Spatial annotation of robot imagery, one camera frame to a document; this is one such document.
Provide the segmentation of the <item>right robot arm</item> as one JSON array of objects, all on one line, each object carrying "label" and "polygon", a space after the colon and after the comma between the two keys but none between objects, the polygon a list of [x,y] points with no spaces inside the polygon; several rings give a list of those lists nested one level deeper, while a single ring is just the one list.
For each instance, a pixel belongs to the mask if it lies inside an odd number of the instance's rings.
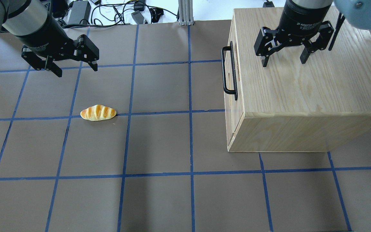
[{"label": "right robot arm", "polygon": [[318,50],[332,50],[344,21],[371,30],[371,0],[287,0],[279,25],[262,27],[254,44],[266,67],[269,57],[285,47],[304,46],[300,56],[306,63]]}]

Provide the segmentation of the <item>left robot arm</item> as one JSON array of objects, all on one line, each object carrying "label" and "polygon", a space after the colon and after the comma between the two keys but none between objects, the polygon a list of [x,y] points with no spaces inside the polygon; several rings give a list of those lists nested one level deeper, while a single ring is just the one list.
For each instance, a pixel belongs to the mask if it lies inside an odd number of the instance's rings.
[{"label": "left robot arm", "polygon": [[0,0],[0,31],[2,28],[22,42],[22,59],[34,70],[61,77],[63,72],[56,62],[67,59],[98,70],[98,47],[85,34],[76,40],[69,38],[39,0]]}]

